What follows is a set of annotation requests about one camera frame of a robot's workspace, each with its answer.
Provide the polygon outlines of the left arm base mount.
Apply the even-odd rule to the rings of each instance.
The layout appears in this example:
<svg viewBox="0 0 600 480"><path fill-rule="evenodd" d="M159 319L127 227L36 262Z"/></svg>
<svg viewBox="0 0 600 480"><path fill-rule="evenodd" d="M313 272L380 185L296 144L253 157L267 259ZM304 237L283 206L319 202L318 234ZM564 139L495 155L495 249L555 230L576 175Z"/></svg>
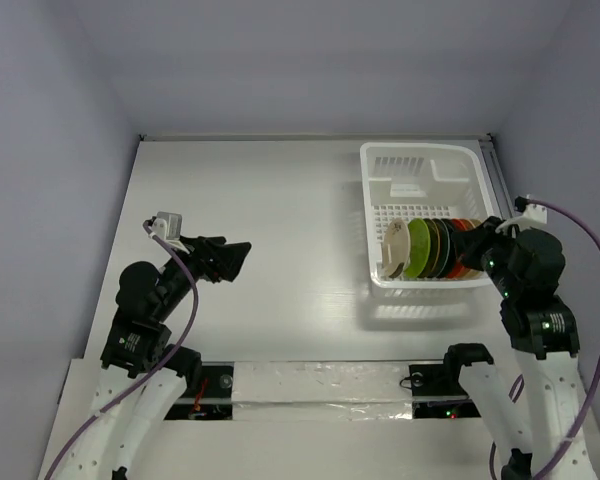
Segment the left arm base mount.
<svg viewBox="0 0 600 480"><path fill-rule="evenodd" d="M233 363L204 363L195 387L188 388L165 416L177 421L221 421L233 417Z"/></svg>

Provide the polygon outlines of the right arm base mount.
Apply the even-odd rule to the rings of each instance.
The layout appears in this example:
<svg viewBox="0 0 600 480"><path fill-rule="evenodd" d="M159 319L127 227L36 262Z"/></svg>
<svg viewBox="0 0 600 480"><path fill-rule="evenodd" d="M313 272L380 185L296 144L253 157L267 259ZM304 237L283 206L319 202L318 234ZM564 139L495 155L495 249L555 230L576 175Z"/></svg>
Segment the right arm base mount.
<svg viewBox="0 0 600 480"><path fill-rule="evenodd" d="M479 418L473 401L453 380L442 363L409 365L402 383L411 392L414 419Z"/></svg>

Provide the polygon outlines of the blue white patterned plate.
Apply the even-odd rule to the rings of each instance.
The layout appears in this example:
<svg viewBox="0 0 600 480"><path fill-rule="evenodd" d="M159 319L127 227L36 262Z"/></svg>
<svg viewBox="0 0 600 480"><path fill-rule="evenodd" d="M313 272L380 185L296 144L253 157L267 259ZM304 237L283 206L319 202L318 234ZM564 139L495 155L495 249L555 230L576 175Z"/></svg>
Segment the blue white patterned plate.
<svg viewBox="0 0 600 480"><path fill-rule="evenodd" d="M448 278L457 263L456 248L455 248L455 243L454 243L454 239L453 239L453 234L456 232L456 226L453 223L453 221L448 218L443 219L442 222L444 223L446 231L447 231L449 252L448 252L447 259L446 259L445 265L443 267L443 270L440 274L440 277Z"/></svg>

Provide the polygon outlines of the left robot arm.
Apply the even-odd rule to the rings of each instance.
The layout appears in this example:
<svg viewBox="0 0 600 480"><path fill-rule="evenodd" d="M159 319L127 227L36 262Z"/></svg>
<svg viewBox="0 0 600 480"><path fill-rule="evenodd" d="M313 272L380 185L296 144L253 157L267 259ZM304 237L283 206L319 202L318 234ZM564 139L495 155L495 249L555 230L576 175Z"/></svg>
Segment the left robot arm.
<svg viewBox="0 0 600 480"><path fill-rule="evenodd" d="M137 473L169 410L201 383L201 355L182 338L170 339L168 317L187 295L199 295L199 281L234 281L252 249L248 242L168 236L143 226L170 258L162 268L135 262L120 275L89 416L52 460L48 479Z"/></svg>

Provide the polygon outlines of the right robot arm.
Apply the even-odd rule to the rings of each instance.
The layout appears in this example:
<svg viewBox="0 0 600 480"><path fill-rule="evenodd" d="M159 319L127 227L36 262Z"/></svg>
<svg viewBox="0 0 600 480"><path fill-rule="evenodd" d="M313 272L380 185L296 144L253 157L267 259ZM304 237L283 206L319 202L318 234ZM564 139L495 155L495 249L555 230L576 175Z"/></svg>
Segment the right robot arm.
<svg viewBox="0 0 600 480"><path fill-rule="evenodd" d="M484 272L502 297L500 318L527 396L521 415L482 344L449 347L442 384L465 391L492 437L503 479L594 479L581 433L576 319L556 290L565 267L560 241L538 228L490 217L456 232L461 263Z"/></svg>

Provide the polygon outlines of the cream plate with black pattern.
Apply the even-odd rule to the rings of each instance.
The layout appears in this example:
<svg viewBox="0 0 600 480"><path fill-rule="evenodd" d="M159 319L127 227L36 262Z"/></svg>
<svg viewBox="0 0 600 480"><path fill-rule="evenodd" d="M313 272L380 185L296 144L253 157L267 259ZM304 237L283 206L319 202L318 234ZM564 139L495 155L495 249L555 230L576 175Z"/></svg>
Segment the cream plate with black pattern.
<svg viewBox="0 0 600 480"><path fill-rule="evenodd" d="M411 235L408 223L400 218L392 220L381 247L383 275L390 279L401 276L410 264Z"/></svg>

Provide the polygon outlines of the lime green plate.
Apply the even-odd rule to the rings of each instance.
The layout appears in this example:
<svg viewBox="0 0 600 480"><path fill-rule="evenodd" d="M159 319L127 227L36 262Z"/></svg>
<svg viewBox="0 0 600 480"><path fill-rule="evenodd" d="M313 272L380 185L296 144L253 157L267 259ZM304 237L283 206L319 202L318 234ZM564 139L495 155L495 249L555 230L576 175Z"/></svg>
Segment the lime green plate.
<svg viewBox="0 0 600 480"><path fill-rule="evenodd" d="M431 239L427 223L420 218L411 220L408 225L410 235L409 263L404 270L407 278L418 278L428 262Z"/></svg>

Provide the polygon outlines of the yellow brown patterned plate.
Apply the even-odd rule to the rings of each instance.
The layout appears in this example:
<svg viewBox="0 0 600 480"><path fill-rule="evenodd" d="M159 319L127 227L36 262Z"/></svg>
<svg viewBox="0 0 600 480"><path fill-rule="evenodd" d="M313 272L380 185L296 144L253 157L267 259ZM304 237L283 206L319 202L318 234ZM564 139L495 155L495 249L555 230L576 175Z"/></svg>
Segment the yellow brown patterned plate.
<svg viewBox="0 0 600 480"><path fill-rule="evenodd" d="M446 227L439 219L426 219L430 232L430 252L424 277L436 278L442 271L449 250Z"/></svg>

